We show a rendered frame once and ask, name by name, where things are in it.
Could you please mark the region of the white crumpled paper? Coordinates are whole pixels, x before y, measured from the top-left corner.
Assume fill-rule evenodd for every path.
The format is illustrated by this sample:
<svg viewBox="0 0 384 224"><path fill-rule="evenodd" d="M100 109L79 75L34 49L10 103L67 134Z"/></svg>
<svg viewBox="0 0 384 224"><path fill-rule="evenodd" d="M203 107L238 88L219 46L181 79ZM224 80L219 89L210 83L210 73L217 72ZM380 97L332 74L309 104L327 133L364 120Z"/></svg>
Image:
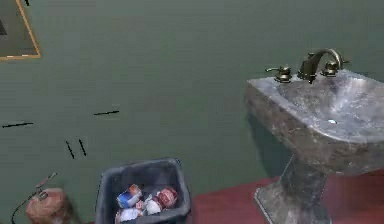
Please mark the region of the white crumpled paper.
<svg viewBox="0 0 384 224"><path fill-rule="evenodd" d="M135 220L142 216L143 212L136 208L120 209L115 215L114 224L122 224L123 222Z"/></svg>
<svg viewBox="0 0 384 224"><path fill-rule="evenodd" d="M162 211L161 205L155 200L149 200L146 205L146 212L148 215L160 213Z"/></svg>

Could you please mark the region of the wood framed mirror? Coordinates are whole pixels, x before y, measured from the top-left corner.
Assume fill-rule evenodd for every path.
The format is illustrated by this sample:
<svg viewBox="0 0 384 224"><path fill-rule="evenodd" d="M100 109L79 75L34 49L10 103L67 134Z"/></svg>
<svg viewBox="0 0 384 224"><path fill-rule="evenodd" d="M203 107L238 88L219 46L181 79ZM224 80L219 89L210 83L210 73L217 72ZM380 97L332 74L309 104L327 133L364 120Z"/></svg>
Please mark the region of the wood framed mirror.
<svg viewBox="0 0 384 224"><path fill-rule="evenodd" d="M0 0L0 61L41 57L24 0Z"/></svg>

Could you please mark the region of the brass faucet spout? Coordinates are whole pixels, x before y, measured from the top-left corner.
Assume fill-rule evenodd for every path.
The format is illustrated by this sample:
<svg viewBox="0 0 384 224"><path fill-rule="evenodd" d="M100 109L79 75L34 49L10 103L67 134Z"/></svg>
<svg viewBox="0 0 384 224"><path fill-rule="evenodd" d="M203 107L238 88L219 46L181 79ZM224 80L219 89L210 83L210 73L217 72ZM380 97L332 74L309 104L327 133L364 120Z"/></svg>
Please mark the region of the brass faucet spout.
<svg viewBox="0 0 384 224"><path fill-rule="evenodd" d="M332 48L324 48L320 49L317 52L310 52L306 60L304 60L301 64L300 69L298 70L297 77L302 80L307 80L309 84L312 84L316 79L316 71L318 69L318 65L324 55L330 55L332 60L337 61L341 70L346 63L346 60L338 53L335 49Z"/></svg>

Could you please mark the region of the grey marble pedestal sink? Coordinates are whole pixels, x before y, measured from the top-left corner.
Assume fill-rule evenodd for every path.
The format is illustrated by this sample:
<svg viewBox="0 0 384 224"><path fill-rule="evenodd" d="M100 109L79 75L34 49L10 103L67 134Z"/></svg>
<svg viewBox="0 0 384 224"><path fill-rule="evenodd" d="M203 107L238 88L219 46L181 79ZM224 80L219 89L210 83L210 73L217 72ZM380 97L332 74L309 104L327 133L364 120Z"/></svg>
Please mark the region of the grey marble pedestal sink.
<svg viewBox="0 0 384 224"><path fill-rule="evenodd" d="M384 168L384 82L349 70L313 83L250 79L245 102L292 152L279 180L254 193L268 224L334 224L321 203L327 177Z"/></svg>

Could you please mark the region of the dark grey trash bin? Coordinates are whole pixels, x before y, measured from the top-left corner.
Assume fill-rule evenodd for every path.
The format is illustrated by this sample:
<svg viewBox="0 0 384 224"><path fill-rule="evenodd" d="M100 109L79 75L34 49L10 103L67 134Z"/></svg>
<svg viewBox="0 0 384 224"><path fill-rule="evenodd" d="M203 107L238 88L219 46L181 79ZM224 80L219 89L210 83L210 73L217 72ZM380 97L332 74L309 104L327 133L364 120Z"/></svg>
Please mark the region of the dark grey trash bin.
<svg viewBox="0 0 384 224"><path fill-rule="evenodd" d="M178 198L171 209L122 224L188 224L191 196L181 162L172 157L131 162L104 171L99 183L94 224L115 224L119 210L116 198L132 184L138 185L145 196L172 187Z"/></svg>

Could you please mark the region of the red and white crumpled ball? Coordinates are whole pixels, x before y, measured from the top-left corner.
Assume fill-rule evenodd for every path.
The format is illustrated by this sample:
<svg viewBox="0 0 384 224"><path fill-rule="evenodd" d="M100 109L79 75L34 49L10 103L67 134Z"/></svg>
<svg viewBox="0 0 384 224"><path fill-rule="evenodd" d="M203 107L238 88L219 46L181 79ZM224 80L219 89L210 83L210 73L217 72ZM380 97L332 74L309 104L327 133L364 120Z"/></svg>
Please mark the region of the red and white crumpled ball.
<svg viewBox="0 0 384 224"><path fill-rule="evenodd" d="M159 202L162 204L164 208L171 208L173 207L178 199L178 193L177 191L172 187L167 187L162 189L157 194Z"/></svg>

